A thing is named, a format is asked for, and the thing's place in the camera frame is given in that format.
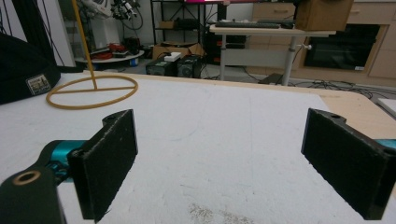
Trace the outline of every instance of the keyboard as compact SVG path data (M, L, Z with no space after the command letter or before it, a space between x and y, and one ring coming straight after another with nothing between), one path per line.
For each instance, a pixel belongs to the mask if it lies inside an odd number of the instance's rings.
M279 24L281 28L292 29L294 27L294 20L287 19L261 19L257 23L276 23Z
M279 24L267 23L267 22L255 22L255 21L218 21L216 27L227 27L227 28L265 28L265 29L278 29Z

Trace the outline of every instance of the stickers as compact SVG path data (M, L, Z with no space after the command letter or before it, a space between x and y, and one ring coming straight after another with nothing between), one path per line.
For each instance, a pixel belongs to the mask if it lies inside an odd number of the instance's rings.
M32 95L38 95L50 91L51 89L50 84L44 74L26 79L26 84L29 87Z
M155 64L155 66L160 66L160 67L164 67L168 64L168 62L158 62Z

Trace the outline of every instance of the cardboard box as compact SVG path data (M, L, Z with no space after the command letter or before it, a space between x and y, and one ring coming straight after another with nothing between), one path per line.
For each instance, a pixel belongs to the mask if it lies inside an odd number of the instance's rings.
M162 29L174 29L175 22L174 21L160 21L159 27Z
M180 58L183 58L186 55L200 55L201 57L205 56L205 50L199 43L170 43L166 42L165 44L158 44L154 46L152 51L152 59L157 60L158 58L165 56L165 53L171 52L180 52Z
M302 0L295 27L304 31L344 31L353 0Z

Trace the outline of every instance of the table surface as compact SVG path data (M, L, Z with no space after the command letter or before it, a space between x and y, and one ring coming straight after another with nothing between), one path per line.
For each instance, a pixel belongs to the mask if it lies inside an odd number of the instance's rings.
M60 83L85 76L65 74ZM90 139L102 118L132 108L139 154L101 223L366 223L300 152L309 107L337 113L372 138L396 138L395 120L364 96L125 76L137 80L138 91L114 105L62 110L45 95L0 105L0 179L31 165L50 141ZM98 80L100 87L123 84ZM54 100L86 104L117 95ZM81 218L73 184L62 183L58 192L69 223L92 223ZM395 195L375 223L394 220Z
M302 31L297 29L229 28L210 25L210 32L219 35L277 35L277 36L328 36L335 31Z
M378 104L388 111L394 118L396 118L396 100L379 98Z

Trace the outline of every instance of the table leg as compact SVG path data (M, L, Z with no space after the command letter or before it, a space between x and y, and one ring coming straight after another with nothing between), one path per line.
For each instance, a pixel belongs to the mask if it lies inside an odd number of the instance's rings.
M221 54L220 54L220 80L224 80L225 71L225 46L227 41L227 35L223 35L221 39Z
M293 66L293 58L296 53L296 37L292 36L290 41L290 46L288 49L288 54L286 56L285 61L285 73L283 74L282 78L282 86L287 86L289 84L289 77L291 67Z

